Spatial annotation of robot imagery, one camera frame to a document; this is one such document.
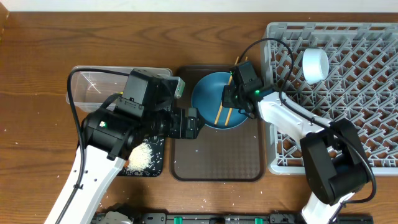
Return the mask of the wooden chopstick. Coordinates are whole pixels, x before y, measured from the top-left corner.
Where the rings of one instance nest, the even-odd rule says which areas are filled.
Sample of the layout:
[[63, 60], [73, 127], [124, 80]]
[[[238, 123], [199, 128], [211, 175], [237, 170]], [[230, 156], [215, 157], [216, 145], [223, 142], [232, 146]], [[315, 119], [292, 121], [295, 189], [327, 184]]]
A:
[[[239, 60], [239, 56], [236, 58], [235, 64], [237, 64], [238, 60]], [[228, 85], [231, 84], [232, 80], [233, 80], [233, 78], [232, 78], [232, 76], [230, 75], [229, 80], [228, 80]], [[223, 106], [222, 106], [222, 102], [221, 102], [221, 103], [220, 103], [220, 107], [219, 107], [218, 112], [217, 112], [217, 115], [216, 115], [216, 118], [215, 118], [214, 125], [217, 125], [222, 110], [223, 110]]]
[[[236, 58], [236, 61], [235, 61], [235, 65], [239, 62], [239, 56]], [[229, 77], [229, 81], [228, 81], [228, 85], [230, 85], [231, 83], [232, 83], [232, 81], [233, 81], [233, 77], [232, 77], [232, 72], [230, 72], [230, 77]], [[232, 111], [233, 111], [233, 109], [232, 108], [229, 108], [229, 110], [228, 110], [228, 114], [227, 114], [227, 117], [226, 117], [226, 121], [225, 121], [225, 123], [224, 123], [224, 125], [225, 126], [227, 126], [228, 124], [229, 124], [229, 121], [230, 121], [230, 117], [231, 117], [231, 114], [232, 114]]]

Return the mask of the dark blue plate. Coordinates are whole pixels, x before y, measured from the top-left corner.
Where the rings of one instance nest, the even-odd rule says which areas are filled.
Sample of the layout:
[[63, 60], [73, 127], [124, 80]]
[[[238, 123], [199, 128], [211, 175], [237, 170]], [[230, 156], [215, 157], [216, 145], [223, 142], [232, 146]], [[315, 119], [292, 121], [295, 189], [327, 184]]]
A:
[[215, 124], [221, 106], [223, 88], [228, 84], [230, 76], [229, 72], [208, 74], [199, 80], [193, 89], [191, 104], [198, 109], [205, 119], [205, 124], [211, 128], [233, 129], [247, 120], [247, 117], [239, 114], [237, 109], [232, 109], [229, 122], [225, 125], [229, 109], [222, 108], [218, 122]]

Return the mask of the light blue bowl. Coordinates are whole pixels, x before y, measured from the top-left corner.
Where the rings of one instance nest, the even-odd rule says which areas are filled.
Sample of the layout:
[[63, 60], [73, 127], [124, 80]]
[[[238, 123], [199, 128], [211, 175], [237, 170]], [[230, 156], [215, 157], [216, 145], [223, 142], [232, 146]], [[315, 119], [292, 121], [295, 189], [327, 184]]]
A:
[[322, 49], [306, 49], [303, 53], [302, 69], [309, 85], [325, 80], [329, 72], [326, 52]]

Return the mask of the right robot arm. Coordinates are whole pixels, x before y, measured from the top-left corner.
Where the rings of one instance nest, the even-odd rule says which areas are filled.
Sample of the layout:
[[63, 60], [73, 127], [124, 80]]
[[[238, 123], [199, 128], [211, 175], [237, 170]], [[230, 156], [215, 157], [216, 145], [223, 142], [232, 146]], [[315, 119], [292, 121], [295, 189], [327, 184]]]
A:
[[335, 222], [340, 210], [354, 202], [356, 192], [367, 183], [376, 183], [351, 121], [320, 118], [283, 91], [265, 86], [250, 61], [233, 65], [229, 72], [233, 84], [223, 88], [222, 105], [273, 124], [299, 144], [312, 191], [301, 211], [305, 223]]

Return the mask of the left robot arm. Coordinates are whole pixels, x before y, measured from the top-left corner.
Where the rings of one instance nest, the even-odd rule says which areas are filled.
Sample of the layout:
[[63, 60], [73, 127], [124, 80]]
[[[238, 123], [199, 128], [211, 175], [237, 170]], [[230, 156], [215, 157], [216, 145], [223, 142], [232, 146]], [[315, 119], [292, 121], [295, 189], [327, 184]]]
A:
[[72, 78], [77, 72], [109, 74], [110, 70], [74, 68], [68, 76], [67, 95], [78, 147], [70, 175], [46, 223], [89, 223], [135, 147], [154, 136], [196, 139], [205, 124], [196, 108], [174, 106], [185, 86], [181, 78], [138, 68], [126, 74], [122, 93], [113, 93], [80, 121], [72, 96]]

